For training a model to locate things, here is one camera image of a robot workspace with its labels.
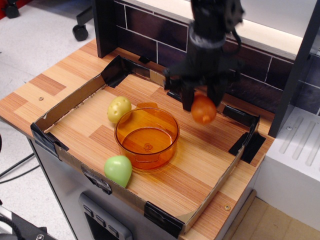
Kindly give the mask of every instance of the orange bowl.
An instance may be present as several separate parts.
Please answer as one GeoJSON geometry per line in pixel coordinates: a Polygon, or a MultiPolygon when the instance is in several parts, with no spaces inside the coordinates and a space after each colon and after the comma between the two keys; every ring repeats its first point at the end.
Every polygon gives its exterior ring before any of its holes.
{"type": "Polygon", "coordinates": [[[174,156],[180,128],[168,112],[155,107],[137,107],[123,115],[114,129],[120,154],[133,167],[143,170],[159,168],[174,156]]]}

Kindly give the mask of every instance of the office chair wheel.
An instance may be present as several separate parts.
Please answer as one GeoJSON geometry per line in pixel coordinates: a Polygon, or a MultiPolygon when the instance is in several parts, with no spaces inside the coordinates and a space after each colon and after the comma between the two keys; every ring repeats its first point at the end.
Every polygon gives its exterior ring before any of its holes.
{"type": "Polygon", "coordinates": [[[88,37],[88,31],[86,29],[86,25],[80,26],[75,25],[72,29],[73,35],[77,41],[84,41],[88,37]]]}
{"type": "Polygon", "coordinates": [[[7,4],[3,10],[5,12],[5,15],[9,19],[14,19],[14,18],[19,17],[19,10],[18,10],[18,7],[15,3],[7,4]]]}

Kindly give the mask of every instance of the toy orange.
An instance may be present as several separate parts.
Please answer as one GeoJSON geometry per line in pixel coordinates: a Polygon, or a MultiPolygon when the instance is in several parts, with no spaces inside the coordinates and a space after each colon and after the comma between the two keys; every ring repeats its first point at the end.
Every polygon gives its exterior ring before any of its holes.
{"type": "Polygon", "coordinates": [[[196,93],[191,106],[191,115],[197,123],[206,125],[216,118],[217,108],[209,97],[196,93]]]}

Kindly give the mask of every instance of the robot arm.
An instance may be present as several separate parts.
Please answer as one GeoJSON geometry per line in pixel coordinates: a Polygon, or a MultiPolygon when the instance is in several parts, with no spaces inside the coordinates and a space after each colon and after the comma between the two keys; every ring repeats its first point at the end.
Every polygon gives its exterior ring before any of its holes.
{"type": "Polygon", "coordinates": [[[218,106],[228,82],[240,79],[244,65],[231,58],[241,47],[235,30],[244,13],[240,0],[191,0],[191,8],[194,21],[189,25],[186,57],[164,70],[164,88],[180,95],[186,111],[191,110],[195,88],[200,86],[207,86],[207,96],[218,106]],[[238,43],[235,52],[223,51],[228,33],[238,43]]]}

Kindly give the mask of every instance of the wood grain surface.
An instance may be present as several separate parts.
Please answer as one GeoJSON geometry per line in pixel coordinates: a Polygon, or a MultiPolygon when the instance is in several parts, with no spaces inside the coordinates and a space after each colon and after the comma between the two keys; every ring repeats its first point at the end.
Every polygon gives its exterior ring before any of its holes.
{"type": "MultiPolygon", "coordinates": [[[[101,59],[97,56],[95,40],[89,42],[2,99],[0,117],[28,138],[33,138],[31,123],[98,75],[118,54],[136,62],[139,58],[117,49],[101,59]]],[[[154,63],[145,66],[158,72],[163,69],[154,63]]],[[[189,112],[183,111],[180,102],[166,95],[162,87],[129,75],[116,88],[99,90],[49,130],[70,148],[70,154],[101,174],[104,174],[106,159],[119,154],[114,125],[107,119],[108,103],[116,96],[128,97],[133,106],[155,102],[177,119],[180,138],[176,155],[160,169],[135,169],[127,189],[177,218],[188,219],[230,165],[234,156],[228,150],[248,129],[220,114],[210,125],[199,125],[189,112]]],[[[212,240],[217,236],[273,141],[267,135],[273,119],[271,113],[229,95],[223,101],[261,115],[259,132],[266,141],[251,164],[239,162],[192,229],[179,237],[183,240],[212,240]]]]}

